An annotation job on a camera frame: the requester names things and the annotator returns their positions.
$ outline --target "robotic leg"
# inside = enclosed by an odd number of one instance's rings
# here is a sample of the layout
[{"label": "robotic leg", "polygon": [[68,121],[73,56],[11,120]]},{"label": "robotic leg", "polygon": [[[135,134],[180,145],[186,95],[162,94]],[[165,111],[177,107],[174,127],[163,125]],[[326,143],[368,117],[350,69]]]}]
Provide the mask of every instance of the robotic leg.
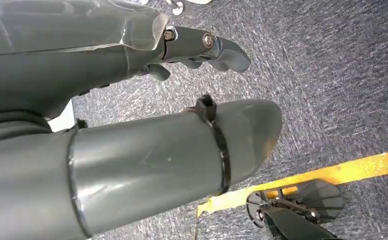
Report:
[{"label": "robotic leg", "polygon": [[[203,99],[205,115],[187,111],[52,133],[46,120],[73,96],[134,75],[165,80],[170,73],[160,63],[195,69],[209,62],[235,72],[250,64],[235,43],[176,26],[165,28],[150,50],[128,40],[132,47],[66,48],[99,41],[121,22],[111,14],[122,9],[132,17],[151,11],[108,0],[0,1],[0,240],[84,240],[220,193],[252,175],[275,146],[281,111],[260,99],[217,109]],[[148,27],[138,19],[125,23],[133,24],[126,30]],[[57,32],[46,31],[50,26]],[[91,33],[95,41],[87,39]],[[227,175],[222,169],[229,165]]]}]

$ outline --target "screw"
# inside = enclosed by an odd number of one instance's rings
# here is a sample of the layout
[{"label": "screw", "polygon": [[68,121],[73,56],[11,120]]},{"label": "screw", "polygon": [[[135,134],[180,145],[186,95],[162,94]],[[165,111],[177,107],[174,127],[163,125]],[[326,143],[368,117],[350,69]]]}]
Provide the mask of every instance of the screw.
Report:
[{"label": "screw", "polygon": [[171,30],[166,30],[164,32],[164,40],[171,41],[175,39],[175,34]]},{"label": "screw", "polygon": [[206,48],[210,49],[213,46],[213,36],[210,33],[206,32],[203,36],[203,43]]},{"label": "screw", "polygon": [[260,221],[263,221],[264,219],[264,214],[261,212],[261,210],[257,210],[256,212],[256,218],[259,219]]}]

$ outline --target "yellow line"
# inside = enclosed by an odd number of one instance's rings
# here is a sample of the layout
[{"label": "yellow line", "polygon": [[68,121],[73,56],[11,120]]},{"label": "yellow line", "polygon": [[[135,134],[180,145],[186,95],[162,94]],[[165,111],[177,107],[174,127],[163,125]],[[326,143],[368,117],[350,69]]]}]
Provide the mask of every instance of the yellow line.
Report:
[{"label": "yellow line", "polygon": [[387,174],[388,152],[211,197],[208,202],[198,206],[197,217],[199,217],[202,212],[213,213],[223,209],[243,206],[245,205],[248,195],[254,191],[278,188],[313,179],[323,179],[338,185]]}]

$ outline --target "gray plastic tube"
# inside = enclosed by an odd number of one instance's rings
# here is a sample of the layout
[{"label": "gray plastic tube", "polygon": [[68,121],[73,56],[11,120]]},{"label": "gray plastic tube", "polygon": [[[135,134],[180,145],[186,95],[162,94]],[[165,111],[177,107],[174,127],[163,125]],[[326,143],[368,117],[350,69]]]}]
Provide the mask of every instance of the gray plastic tube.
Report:
[{"label": "gray plastic tube", "polygon": [[[242,100],[218,107],[231,184],[264,162],[279,137],[276,104]],[[219,192],[222,170],[211,129],[192,112],[80,130],[72,179],[85,231],[101,233]]]},{"label": "gray plastic tube", "polygon": [[[265,100],[218,106],[232,180],[249,177],[280,134],[281,112]],[[16,133],[38,129],[16,120]],[[219,150],[193,112],[0,140],[0,240],[84,240],[91,234],[220,190]]]}]

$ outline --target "clear plastic sheet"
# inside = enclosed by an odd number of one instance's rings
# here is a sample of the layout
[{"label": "clear plastic sheet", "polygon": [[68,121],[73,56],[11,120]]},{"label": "clear plastic sheet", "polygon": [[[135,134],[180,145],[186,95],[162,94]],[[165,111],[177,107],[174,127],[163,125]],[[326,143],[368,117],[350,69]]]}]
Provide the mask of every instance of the clear plastic sheet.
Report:
[{"label": "clear plastic sheet", "polygon": [[167,21],[123,0],[0,0],[0,55],[115,45],[150,51]]}]

